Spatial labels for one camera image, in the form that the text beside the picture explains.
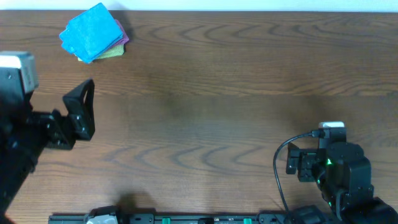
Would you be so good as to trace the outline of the blue microfiber cloth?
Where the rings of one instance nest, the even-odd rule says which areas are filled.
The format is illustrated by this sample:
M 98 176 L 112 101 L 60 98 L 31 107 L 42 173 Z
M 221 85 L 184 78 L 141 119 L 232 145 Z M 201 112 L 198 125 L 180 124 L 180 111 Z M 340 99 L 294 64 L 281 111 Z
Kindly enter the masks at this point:
M 70 20 L 59 35 L 62 48 L 85 63 L 91 63 L 122 37 L 121 28 L 101 2 Z

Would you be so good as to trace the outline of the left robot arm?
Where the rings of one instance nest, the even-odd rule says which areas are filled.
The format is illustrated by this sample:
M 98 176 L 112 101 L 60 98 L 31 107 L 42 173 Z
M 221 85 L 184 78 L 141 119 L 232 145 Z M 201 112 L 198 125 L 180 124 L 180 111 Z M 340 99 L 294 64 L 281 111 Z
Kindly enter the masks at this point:
M 6 211 L 45 148 L 69 151 L 77 141 L 91 140 L 94 92 L 88 79 L 64 95 L 66 116 L 34 111 L 32 95 L 21 85 L 11 84 L 1 94 L 1 223 L 10 223 Z

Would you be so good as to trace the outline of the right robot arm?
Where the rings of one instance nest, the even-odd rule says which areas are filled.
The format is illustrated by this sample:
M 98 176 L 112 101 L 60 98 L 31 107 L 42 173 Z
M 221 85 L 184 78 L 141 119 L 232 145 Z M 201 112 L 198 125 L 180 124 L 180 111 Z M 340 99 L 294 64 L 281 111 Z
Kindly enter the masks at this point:
M 374 196 L 371 163 L 361 146 L 333 142 L 301 149 L 288 144 L 287 174 L 315 182 L 332 214 L 343 223 L 397 223 L 397 212 Z

